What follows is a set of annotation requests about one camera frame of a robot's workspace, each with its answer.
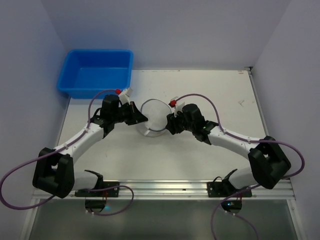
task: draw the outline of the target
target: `red connector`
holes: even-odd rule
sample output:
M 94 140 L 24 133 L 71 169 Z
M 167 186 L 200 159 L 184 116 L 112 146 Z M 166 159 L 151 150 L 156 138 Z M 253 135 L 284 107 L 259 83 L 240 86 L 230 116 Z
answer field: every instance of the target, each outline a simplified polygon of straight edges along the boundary
M 177 101 L 176 100 L 171 100 L 170 103 L 169 103 L 169 106 L 174 108 L 177 104 Z

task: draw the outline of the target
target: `blue tray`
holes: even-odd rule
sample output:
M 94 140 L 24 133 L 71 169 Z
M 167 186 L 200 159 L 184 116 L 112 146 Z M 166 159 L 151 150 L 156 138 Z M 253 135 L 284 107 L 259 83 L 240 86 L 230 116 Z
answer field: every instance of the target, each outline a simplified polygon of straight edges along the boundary
M 74 99 L 91 99 L 105 89 L 126 89 L 130 86 L 133 56 L 130 50 L 72 50 L 64 60 L 57 88 Z M 103 99 L 106 94 L 97 98 Z

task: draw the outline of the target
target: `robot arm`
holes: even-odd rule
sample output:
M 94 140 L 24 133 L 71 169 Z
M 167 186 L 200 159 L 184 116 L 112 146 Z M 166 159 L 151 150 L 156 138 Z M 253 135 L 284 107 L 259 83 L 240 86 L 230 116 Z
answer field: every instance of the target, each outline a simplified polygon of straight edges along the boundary
M 278 144 L 253 143 L 251 141 L 258 141 L 259 138 L 244 136 L 228 130 L 228 133 L 233 133 L 248 141 L 235 139 L 225 134 L 224 131 L 227 130 L 222 131 L 218 123 L 205 120 L 195 104 L 180 103 L 172 107 L 175 107 L 176 111 L 167 116 L 166 125 L 166 129 L 171 134 L 189 131 L 200 142 L 226 148 L 249 160 L 250 167 L 235 169 L 222 182 L 214 184 L 216 190 L 223 192 L 224 195 L 228 196 L 255 184 L 272 189 L 290 169 L 291 164 Z M 274 141 L 275 139 L 265 136 L 264 140 Z
M 123 91 L 119 96 L 106 95 L 99 109 L 100 114 L 98 115 L 98 110 L 95 112 L 89 126 L 86 124 L 79 133 L 54 149 L 41 150 L 39 157 L 65 147 L 61 152 L 37 162 L 33 186 L 59 198 L 65 198 L 75 190 L 103 188 L 102 175 L 90 170 L 74 172 L 74 164 L 91 146 L 104 139 L 115 124 L 125 122 L 127 125 L 135 125 L 148 120 L 135 103 L 129 100 L 129 95 L 129 90 Z

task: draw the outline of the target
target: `gray wall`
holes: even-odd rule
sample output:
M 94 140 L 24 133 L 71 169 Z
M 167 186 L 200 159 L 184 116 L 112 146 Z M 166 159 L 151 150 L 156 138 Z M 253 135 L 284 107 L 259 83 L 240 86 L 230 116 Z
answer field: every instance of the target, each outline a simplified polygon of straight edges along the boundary
M 0 176 L 55 143 L 67 99 L 56 81 L 65 49 L 39 0 L 0 3 Z M 28 206 L 35 165 L 4 183 L 10 203 Z M 26 211 L 0 204 L 0 238 L 19 238 Z
M 64 46 L 127 48 L 137 68 L 253 66 L 290 0 L 42 0 Z
M 254 66 L 271 135 L 297 146 L 305 170 L 292 179 L 309 239 L 319 239 L 320 1 L 293 0 Z M 300 160 L 293 152 L 293 170 Z

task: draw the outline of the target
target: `white table surface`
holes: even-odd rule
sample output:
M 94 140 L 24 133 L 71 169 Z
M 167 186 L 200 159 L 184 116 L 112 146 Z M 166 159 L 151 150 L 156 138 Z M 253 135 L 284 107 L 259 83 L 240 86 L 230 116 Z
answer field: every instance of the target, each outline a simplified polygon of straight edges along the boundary
M 199 93 L 209 97 L 225 128 L 262 138 L 263 123 L 247 71 L 236 70 L 134 70 L 130 97 L 138 108 L 150 99 L 166 103 L 175 96 Z M 92 113 L 101 106 L 96 100 Z M 206 120 L 216 122 L 211 105 L 200 97 L 188 97 Z M 87 122 L 89 100 L 71 99 L 59 144 Z M 151 138 L 125 123 L 91 147 L 75 164 L 75 171 L 92 170 L 108 180 L 208 180 L 249 166 L 243 157 L 220 147 L 198 142 L 190 132 Z

